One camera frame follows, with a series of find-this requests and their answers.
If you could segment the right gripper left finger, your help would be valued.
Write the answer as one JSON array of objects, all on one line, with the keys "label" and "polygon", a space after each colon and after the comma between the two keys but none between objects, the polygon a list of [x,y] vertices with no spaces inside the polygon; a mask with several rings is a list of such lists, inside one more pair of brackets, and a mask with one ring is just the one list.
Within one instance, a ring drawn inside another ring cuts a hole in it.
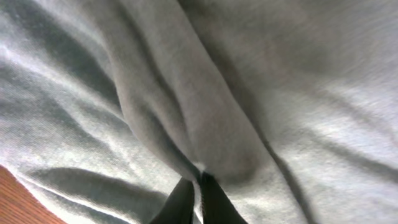
[{"label": "right gripper left finger", "polygon": [[181,178],[150,224],[192,224],[194,202],[192,182]]}]

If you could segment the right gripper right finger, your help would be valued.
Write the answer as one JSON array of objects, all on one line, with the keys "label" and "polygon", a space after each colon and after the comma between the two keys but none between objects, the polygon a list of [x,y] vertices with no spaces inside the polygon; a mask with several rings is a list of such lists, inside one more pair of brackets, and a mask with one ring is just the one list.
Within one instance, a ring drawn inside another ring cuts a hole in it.
[{"label": "right gripper right finger", "polygon": [[204,224],[247,224],[212,175],[202,174],[200,190]]}]

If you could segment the light grey-green t-shirt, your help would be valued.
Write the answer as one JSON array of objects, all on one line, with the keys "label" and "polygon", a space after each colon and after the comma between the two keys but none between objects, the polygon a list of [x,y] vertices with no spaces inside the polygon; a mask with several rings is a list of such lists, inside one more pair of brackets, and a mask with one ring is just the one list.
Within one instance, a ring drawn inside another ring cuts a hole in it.
[{"label": "light grey-green t-shirt", "polygon": [[67,223],[212,175],[247,223],[397,222],[397,2],[2,1],[1,164]]}]

